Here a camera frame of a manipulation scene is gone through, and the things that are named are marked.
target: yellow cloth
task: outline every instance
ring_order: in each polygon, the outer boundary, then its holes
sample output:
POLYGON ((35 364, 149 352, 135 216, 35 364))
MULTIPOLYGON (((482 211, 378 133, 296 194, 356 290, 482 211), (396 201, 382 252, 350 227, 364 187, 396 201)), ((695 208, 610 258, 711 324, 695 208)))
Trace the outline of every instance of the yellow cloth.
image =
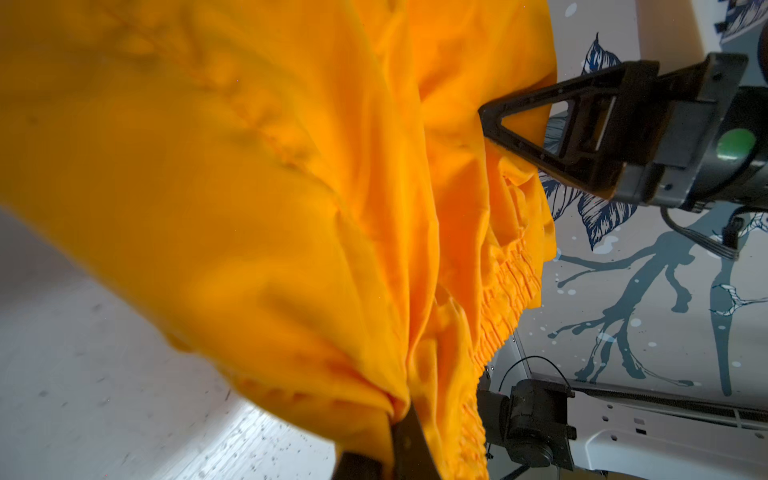
MULTIPOLYGON (((545 0, 0 2, 0 202, 246 397, 391 469, 412 399, 486 478, 483 365, 554 226, 477 109, 545 0)), ((510 119, 543 141, 548 109, 510 119)))

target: gathered fabric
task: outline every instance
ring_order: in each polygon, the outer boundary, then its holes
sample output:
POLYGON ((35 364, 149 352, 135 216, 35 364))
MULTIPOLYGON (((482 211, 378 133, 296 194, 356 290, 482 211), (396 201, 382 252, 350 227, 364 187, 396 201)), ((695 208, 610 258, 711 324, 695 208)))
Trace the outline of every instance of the gathered fabric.
POLYGON ((555 82, 545 0, 10 0, 0 65, 4 208, 257 405, 391 472, 413 404, 488 477, 478 378, 555 248, 477 110, 555 82))

